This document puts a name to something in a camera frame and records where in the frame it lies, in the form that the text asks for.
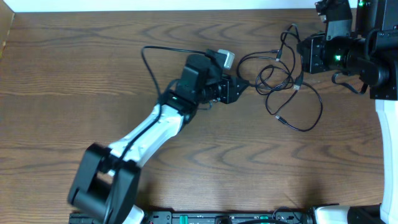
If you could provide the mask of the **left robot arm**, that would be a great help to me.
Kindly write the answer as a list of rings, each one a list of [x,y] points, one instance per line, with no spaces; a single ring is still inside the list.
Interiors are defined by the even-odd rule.
[[[224,73],[233,60],[233,53],[221,49],[189,55],[182,76],[169,84],[140,125],[107,147],[94,143],[86,149],[68,203],[101,223],[143,221],[144,211],[135,204],[141,169],[194,118],[200,104],[230,104],[240,97],[246,81]]]

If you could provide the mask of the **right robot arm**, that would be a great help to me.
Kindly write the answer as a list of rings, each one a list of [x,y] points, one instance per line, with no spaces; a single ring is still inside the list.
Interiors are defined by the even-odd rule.
[[[333,70],[357,75],[375,102],[382,132],[384,193],[379,205],[321,205],[309,223],[397,223],[397,1],[318,1],[325,31],[297,44],[303,70],[310,74]]]

